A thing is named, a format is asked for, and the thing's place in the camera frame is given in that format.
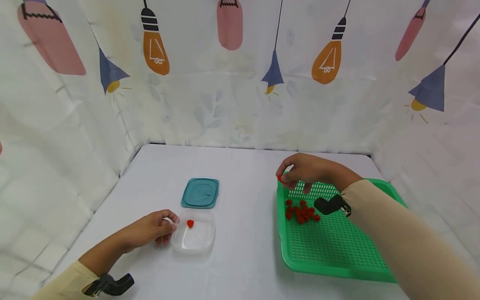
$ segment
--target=green basket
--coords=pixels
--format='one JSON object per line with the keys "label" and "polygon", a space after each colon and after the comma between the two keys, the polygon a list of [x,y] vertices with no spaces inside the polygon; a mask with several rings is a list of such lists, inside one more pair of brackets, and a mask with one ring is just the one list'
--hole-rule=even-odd
{"label": "green basket", "polygon": [[[368,179],[380,190],[407,207],[395,189],[383,180]],[[303,194],[303,182],[290,191],[278,182],[276,190],[278,233],[285,264],[295,272],[346,277],[362,280],[396,282],[373,242],[341,211],[323,216],[320,222],[310,220],[300,225],[295,217],[285,218],[285,201],[293,206],[305,200],[308,206],[318,197],[327,200],[338,194],[333,185],[316,183]]]}

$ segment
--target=white curtain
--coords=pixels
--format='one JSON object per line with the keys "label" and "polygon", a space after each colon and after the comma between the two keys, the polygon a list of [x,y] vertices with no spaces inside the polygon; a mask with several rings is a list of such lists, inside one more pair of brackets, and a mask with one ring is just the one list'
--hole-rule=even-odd
{"label": "white curtain", "polygon": [[149,142],[373,154],[478,269],[480,24],[445,64],[443,102],[409,94],[456,48],[477,1],[7,0],[0,10],[0,299],[39,288]]}

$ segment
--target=red gummy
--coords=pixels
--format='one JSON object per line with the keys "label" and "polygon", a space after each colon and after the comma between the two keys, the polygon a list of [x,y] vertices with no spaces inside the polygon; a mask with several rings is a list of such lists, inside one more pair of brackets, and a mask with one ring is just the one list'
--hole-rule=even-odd
{"label": "red gummy", "polygon": [[310,207],[307,212],[309,217],[313,217],[315,215],[315,208]]}

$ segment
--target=white table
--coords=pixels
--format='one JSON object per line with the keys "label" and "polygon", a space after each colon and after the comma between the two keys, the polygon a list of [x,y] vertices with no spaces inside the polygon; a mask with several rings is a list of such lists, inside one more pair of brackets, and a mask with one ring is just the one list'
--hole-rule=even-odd
{"label": "white table", "polygon": [[[212,250],[185,255],[147,246],[115,265],[135,285],[120,299],[406,299],[395,284],[290,271],[282,261],[276,227],[276,177],[285,151],[147,145],[137,154],[93,219],[60,263],[56,274],[106,236],[150,212],[180,215],[191,178],[220,181]],[[370,158],[316,154],[366,178],[382,179]]]}

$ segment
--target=hand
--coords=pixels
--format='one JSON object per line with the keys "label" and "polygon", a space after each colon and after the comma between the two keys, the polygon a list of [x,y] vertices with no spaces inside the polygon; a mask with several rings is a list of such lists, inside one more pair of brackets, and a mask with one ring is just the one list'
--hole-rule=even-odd
{"label": "hand", "polygon": [[172,233],[177,230],[177,225],[171,224],[165,218],[176,223],[179,217],[168,209],[161,210],[144,216],[114,235],[125,245],[125,253],[153,241],[157,246],[166,246],[170,242]]}
{"label": "hand", "polygon": [[[293,165],[292,169],[283,174],[291,165]],[[339,163],[304,153],[287,157],[276,171],[276,176],[280,175],[282,175],[282,181],[284,182],[283,186],[290,190],[295,189],[299,180],[305,182],[304,194],[310,192],[312,184],[315,182],[333,184],[342,192],[350,184],[362,179],[355,172]]]}

